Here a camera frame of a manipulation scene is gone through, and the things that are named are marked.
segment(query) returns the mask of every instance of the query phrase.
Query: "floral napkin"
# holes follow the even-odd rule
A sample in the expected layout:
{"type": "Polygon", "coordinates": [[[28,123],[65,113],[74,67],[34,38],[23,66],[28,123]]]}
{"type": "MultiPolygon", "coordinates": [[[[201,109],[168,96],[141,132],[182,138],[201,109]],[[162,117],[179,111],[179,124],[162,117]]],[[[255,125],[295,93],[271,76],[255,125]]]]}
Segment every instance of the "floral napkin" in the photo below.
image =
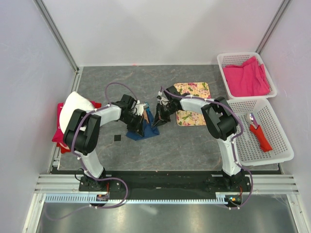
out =
{"type": "MultiPolygon", "coordinates": [[[[180,94],[190,93],[193,96],[210,99],[207,83],[176,83],[174,87],[180,94]]],[[[176,113],[176,120],[180,126],[206,125],[202,114],[191,111],[178,111],[176,113]]]]}

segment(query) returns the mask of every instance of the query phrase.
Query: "pink towel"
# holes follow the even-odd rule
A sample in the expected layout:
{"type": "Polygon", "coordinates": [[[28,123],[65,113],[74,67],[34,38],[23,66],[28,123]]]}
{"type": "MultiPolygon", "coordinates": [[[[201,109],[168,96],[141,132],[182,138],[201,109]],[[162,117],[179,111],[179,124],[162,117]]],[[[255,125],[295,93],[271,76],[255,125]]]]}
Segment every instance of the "pink towel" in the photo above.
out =
{"type": "Polygon", "coordinates": [[[235,97],[264,96],[270,92],[264,66],[251,57],[241,66],[223,68],[230,92],[235,97]]]}

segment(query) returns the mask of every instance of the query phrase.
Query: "white laundry basket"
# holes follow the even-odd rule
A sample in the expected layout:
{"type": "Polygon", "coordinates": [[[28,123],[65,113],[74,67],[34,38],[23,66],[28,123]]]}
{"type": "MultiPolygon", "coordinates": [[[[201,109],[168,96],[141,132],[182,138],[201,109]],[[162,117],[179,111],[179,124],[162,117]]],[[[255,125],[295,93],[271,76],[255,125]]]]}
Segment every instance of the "white laundry basket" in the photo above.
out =
{"type": "MultiPolygon", "coordinates": [[[[248,59],[250,59],[253,56],[255,56],[257,58],[260,65],[263,64],[263,61],[262,61],[260,55],[256,52],[228,52],[228,53],[221,53],[217,56],[219,69],[220,69],[220,72],[222,74],[223,82],[225,85],[225,91],[226,91],[228,98],[230,100],[232,100],[232,99],[253,99],[254,96],[250,96],[250,97],[235,97],[235,96],[233,96],[230,92],[228,83],[225,79],[223,67],[228,66],[228,65],[240,66],[240,65],[242,65],[243,62],[247,61],[248,59]]],[[[255,96],[256,98],[258,98],[258,97],[270,98],[270,97],[276,96],[276,87],[274,86],[273,81],[271,79],[271,76],[270,76],[265,65],[264,65],[264,69],[265,69],[265,73],[267,76],[267,81],[269,83],[270,93],[268,93],[265,96],[255,96]]]]}
{"type": "Polygon", "coordinates": [[[237,137],[237,150],[244,166],[282,163],[294,157],[293,149],[269,101],[265,98],[228,100],[233,112],[241,120],[244,133],[237,137]],[[246,113],[252,112],[273,150],[263,152],[256,136],[249,130],[246,113]]]}

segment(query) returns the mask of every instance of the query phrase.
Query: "blue cloth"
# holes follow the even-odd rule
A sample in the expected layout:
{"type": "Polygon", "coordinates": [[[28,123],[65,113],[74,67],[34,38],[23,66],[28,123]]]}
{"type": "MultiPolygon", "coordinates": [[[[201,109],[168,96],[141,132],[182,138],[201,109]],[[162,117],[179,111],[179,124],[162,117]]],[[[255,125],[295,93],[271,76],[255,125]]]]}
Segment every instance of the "blue cloth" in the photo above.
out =
{"type": "Polygon", "coordinates": [[[128,138],[131,138],[131,139],[133,139],[135,141],[139,141],[139,140],[146,139],[146,138],[149,138],[149,137],[154,137],[154,136],[157,136],[157,135],[160,134],[160,132],[157,129],[157,127],[151,128],[151,124],[154,121],[154,116],[150,112],[149,108],[146,109],[146,113],[147,113],[147,116],[148,116],[148,119],[149,119],[149,124],[147,124],[147,121],[145,119],[143,120],[142,128],[143,128],[143,131],[144,131],[144,137],[139,136],[135,132],[129,132],[128,131],[127,134],[126,134],[126,136],[128,138]]]}

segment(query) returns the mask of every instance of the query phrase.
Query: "gray marble surface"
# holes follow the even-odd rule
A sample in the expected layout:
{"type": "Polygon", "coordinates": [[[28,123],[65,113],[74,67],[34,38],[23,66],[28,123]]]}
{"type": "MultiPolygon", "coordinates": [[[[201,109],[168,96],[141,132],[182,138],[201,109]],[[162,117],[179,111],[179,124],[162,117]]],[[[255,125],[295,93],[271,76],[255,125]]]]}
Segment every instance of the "gray marble surface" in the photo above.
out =
{"type": "MultiPolygon", "coordinates": [[[[160,86],[175,83],[206,82],[212,98],[226,97],[219,68],[202,66],[127,66],[85,67],[78,92],[89,100],[107,103],[104,89],[110,82],[128,85],[142,102],[147,101],[155,115],[156,96],[160,86]]],[[[118,101],[123,94],[131,94],[125,87],[111,85],[108,97],[118,101]]],[[[109,122],[100,129],[97,154],[106,170],[221,170],[222,160],[216,140],[206,126],[181,127],[175,115],[171,122],[160,126],[159,136],[134,141],[127,138],[126,125],[109,122]],[[121,141],[114,141],[120,134],[121,141]]],[[[76,170],[80,163],[71,154],[63,154],[60,170],[76,170]]],[[[277,165],[257,166],[254,169],[275,170],[277,165]]]]}

